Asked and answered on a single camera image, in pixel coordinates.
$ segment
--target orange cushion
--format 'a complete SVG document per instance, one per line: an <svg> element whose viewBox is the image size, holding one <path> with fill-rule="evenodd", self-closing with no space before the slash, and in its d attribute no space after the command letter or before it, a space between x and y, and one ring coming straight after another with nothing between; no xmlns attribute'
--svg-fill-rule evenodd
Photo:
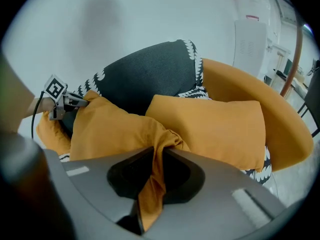
<svg viewBox="0 0 320 240"><path fill-rule="evenodd" d="M258 101L155 95L145 115L179 134L195 154L240 170L263 168L266 129Z"/></svg>

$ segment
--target orange chair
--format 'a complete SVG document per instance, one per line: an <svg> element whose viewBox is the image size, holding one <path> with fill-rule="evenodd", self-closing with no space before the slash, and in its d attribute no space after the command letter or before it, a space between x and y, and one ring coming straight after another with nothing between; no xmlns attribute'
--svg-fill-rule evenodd
<svg viewBox="0 0 320 240"><path fill-rule="evenodd" d="M313 138L289 103L268 85L235 67L203 59L203 85L216 101L259 101L272 170L281 170L306 159Z"/></svg>

